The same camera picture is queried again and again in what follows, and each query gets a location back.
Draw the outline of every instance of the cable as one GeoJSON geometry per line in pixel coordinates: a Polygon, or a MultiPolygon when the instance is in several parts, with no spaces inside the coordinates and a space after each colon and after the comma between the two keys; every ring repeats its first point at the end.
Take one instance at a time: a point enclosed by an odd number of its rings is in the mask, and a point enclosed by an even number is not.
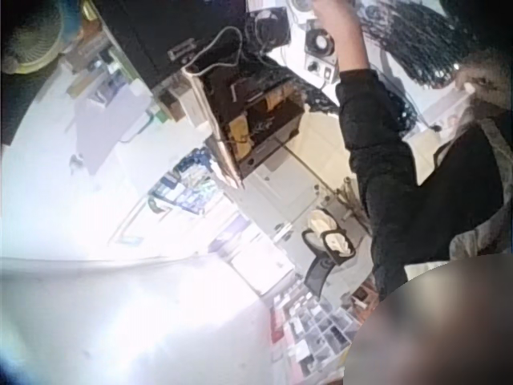
{"type": "Polygon", "coordinates": [[[182,67],[182,71],[186,75],[189,75],[189,76],[202,76],[202,75],[206,74],[207,72],[209,72],[211,69],[216,68],[216,67],[236,67],[239,64],[240,53],[242,52],[243,41],[244,41],[244,38],[238,28],[236,28],[234,26],[226,26],[219,32],[219,34],[217,34],[217,36],[212,40],[212,42],[210,44],[208,44],[203,50],[198,52],[198,54],[194,58],[192,58],[192,60],[189,62],[189,64],[186,64],[185,66],[182,67]],[[224,34],[224,32],[226,32],[227,30],[233,30],[239,36],[239,49],[237,50],[237,55],[236,55],[235,61],[233,63],[214,63],[214,64],[211,64],[210,66],[206,67],[205,69],[203,69],[200,72],[194,72],[194,73],[189,72],[188,68],[192,64],[194,64],[200,56],[204,55],[205,52],[210,50],[217,43],[217,41],[224,34]]]}

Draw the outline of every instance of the raised arm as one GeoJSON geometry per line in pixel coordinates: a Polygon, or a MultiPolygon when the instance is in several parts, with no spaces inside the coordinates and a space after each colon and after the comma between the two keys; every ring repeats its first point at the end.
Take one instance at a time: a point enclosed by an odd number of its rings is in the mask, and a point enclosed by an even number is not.
{"type": "Polygon", "coordinates": [[[337,50],[341,131],[370,218],[374,276],[384,298],[406,282],[402,261],[407,256],[400,254],[409,250],[398,243],[417,200],[414,158],[398,135],[398,113],[386,89],[369,69],[353,7],[346,0],[314,0],[313,4],[337,50]]]}

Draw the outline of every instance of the black jacket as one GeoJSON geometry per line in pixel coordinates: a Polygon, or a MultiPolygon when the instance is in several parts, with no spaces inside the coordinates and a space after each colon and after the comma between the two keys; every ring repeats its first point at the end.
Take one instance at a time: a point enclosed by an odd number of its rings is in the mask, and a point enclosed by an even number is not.
{"type": "MultiPolygon", "coordinates": [[[[380,298],[406,283],[405,265],[446,261],[457,234],[487,221],[503,206],[494,154],[476,124],[459,137],[420,186],[397,112],[371,70],[341,73],[340,125],[350,166],[373,231],[372,257],[380,298]]],[[[511,146],[509,113],[495,118],[511,146]]]]}

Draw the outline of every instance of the black monitor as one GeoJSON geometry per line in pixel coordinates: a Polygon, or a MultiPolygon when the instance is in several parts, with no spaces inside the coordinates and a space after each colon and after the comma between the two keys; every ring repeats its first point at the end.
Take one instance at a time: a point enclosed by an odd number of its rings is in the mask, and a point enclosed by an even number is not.
{"type": "Polygon", "coordinates": [[[225,26],[242,27],[246,0],[93,0],[114,40],[153,89],[225,26]]]}

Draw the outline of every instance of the woman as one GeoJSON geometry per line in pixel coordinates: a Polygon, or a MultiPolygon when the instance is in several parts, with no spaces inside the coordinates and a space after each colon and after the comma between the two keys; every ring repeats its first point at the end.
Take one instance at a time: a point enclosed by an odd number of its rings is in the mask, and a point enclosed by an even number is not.
{"type": "MultiPolygon", "coordinates": [[[[407,265],[510,250],[511,112],[499,109],[491,119],[462,126],[440,167],[418,186],[412,152],[394,128],[386,89],[370,70],[353,7],[346,0],[313,5],[335,42],[340,125],[373,231],[380,299],[406,282],[407,265]]],[[[506,107],[508,72],[495,59],[478,56],[463,66],[457,84],[472,83],[478,96],[506,107]],[[475,65],[479,60],[486,71],[475,65]]]]}

